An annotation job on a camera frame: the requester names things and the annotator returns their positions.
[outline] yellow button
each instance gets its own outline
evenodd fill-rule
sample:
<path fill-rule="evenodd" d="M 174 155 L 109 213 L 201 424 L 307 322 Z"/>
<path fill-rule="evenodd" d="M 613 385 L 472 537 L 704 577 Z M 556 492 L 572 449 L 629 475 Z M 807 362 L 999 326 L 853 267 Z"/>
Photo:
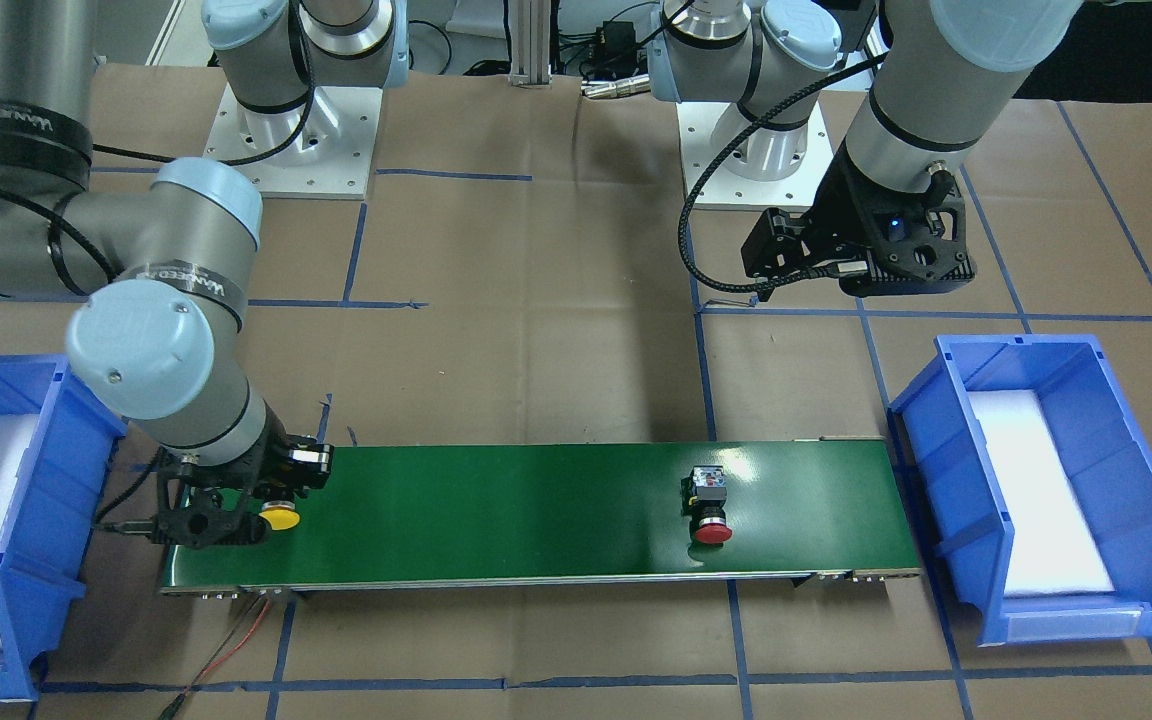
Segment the yellow button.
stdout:
<path fill-rule="evenodd" d="M 270 523 L 270 528 L 275 530 L 291 530 L 301 522 L 300 511 L 287 509 L 287 507 L 270 507 L 262 510 L 262 518 Z"/>

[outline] yellow push button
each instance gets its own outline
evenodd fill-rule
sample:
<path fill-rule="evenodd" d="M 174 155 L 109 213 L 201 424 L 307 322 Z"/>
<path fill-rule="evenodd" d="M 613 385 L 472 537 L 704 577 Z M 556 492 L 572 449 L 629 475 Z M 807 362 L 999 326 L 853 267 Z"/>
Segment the yellow push button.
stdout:
<path fill-rule="evenodd" d="M 275 530 L 291 530 L 301 522 L 301 514 L 291 502 L 266 502 L 260 516 Z"/>

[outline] metal post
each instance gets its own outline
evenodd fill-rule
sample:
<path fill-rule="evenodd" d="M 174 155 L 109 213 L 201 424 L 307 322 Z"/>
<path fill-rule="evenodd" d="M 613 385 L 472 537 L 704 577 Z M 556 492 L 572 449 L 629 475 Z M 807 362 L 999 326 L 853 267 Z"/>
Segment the metal post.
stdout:
<path fill-rule="evenodd" d="M 86 124 L 94 17 L 91 0 L 0 0 L 0 100 Z"/>
<path fill-rule="evenodd" d="M 553 0 L 508 0 L 509 85 L 550 84 L 550 14 Z"/>

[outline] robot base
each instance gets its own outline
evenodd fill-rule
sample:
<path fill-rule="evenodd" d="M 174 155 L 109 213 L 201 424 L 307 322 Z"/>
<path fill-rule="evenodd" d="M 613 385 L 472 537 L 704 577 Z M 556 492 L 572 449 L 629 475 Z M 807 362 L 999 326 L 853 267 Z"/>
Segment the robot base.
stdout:
<path fill-rule="evenodd" d="M 380 122 L 380 88 L 319 88 L 340 115 L 340 137 L 332 154 L 305 165 L 275 164 L 278 158 L 238 165 L 265 197 L 310 197 L 324 200 L 364 200 L 371 176 L 371 152 Z M 225 88 L 215 122 L 207 136 L 207 158 L 244 158 L 252 146 L 243 141 L 242 115 L 234 93 Z"/>
<path fill-rule="evenodd" d="M 696 183 L 700 172 L 708 167 L 722 145 L 714 146 L 713 135 L 718 119 L 730 103 L 680 103 L 679 138 L 682 147 L 682 176 L 687 191 Z M 808 150 L 796 172 L 782 181 L 761 182 L 737 176 L 726 165 L 718 168 L 705 183 L 705 191 L 696 200 L 704 210 L 764 210 L 786 209 L 799 213 L 812 206 L 824 172 L 833 159 L 829 136 L 824 129 L 819 106 L 812 108 L 808 120 Z"/>

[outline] red wire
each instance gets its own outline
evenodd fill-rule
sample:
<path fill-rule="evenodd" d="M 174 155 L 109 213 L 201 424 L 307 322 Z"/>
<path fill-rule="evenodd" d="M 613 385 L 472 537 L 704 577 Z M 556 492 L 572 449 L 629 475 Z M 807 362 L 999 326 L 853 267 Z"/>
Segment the red wire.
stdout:
<path fill-rule="evenodd" d="M 227 660 L 229 660 L 230 657 L 234 657 L 234 653 L 236 653 L 240 650 L 242 650 L 243 646 L 244 646 L 244 644 L 247 644 L 248 641 L 252 639 L 252 635 L 256 634 L 256 629 L 260 628 L 262 620 L 265 619 L 265 615 L 268 615 L 268 613 L 270 613 L 270 605 L 273 605 L 273 602 L 271 602 L 270 600 L 266 600 L 265 601 L 265 607 L 260 608 L 260 615 L 257 615 L 255 623 L 252 623 L 251 628 L 247 629 L 247 635 L 243 635 L 243 639 L 238 641 L 238 644 L 236 644 L 236 646 L 229 647 L 229 652 L 223 653 L 223 655 L 220 655 L 220 657 L 218 657 L 218 659 L 215 659 L 214 661 L 212 661 L 211 665 L 207 665 L 206 667 L 204 667 L 204 669 L 202 669 L 202 672 L 198 673 L 198 679 L 195 680 L 195 682 L 192 682 L 191 685 L 200 683 L 207 676 L 207 674 L 210 674 L 217 667 L 220 667 L 221 665 L 223 665 L 223 662 L 227 661 Z"/>

